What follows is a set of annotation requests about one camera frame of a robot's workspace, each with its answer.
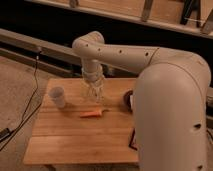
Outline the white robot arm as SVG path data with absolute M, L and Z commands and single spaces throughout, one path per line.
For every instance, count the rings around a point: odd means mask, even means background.
M 207 171 L 208 63 L 188 51 L 110 45 L 99 32 L 74 40 L 74 53 L 138 75 L 133 117 L 141 171 Z

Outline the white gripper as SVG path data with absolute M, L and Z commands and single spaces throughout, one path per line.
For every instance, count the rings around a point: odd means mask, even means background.
M 103 84 L 104 75 L 102 67 L 98 66 L 94 72 L 88 72 L 84 68 L 82 68 L 82 77 L 88 85 L 96 87 L 95 88 L 96 101 L 100 102 L 103 97 L 103 87 L 101 85 Z M 94 98 L 93 88 L 86 87 L 83 90 L 83 97 L 85 99 L 93 99 Z

